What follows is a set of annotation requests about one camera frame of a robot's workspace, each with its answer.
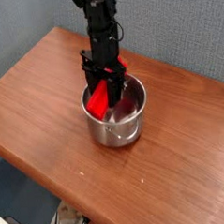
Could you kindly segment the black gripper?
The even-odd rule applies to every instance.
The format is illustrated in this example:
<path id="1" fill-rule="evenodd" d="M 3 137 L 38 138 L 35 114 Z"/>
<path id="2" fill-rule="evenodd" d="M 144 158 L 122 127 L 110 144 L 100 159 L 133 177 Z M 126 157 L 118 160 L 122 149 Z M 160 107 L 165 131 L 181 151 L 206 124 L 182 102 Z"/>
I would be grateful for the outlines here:
<path id="1" fill-rule="evenodd" d="M 90 49 L 81 50 L 82 62 L 89 60 L 99 68 L 115 65 L 116 58 L 120 55 L 119 42 L 121 41 L 121 38 L 118 35 L 118 31 L 92 32 L 88 36 L 90 37 Z M 104 77 L 105 73 L 102 70 L 85 71 L 85 79 L 90 94 L 95 92 L 100 80 Z M 123 76 L 107 80 L 107 98 L 109 100 L 110 108 L 115 106 L 121 100 L 124 82 Z"/>

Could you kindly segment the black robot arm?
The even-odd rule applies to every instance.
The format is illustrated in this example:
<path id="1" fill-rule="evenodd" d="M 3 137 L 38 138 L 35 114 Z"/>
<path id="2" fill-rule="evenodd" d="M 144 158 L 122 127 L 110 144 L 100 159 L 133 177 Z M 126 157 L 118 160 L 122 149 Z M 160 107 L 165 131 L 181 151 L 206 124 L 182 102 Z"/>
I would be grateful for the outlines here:
<path id="1" fill-rule="evenodd" d="M 72 0 L 82 8 L 87 20 L 90 49 L 81 50 L 82 69 L 93 94 L 100 80 L 107 83 L 108 106 L 112 108 L 121 100 L 126 67 L 119 61 L 119 22 L 114 18 L 117 11 L 115 0 Z"/>

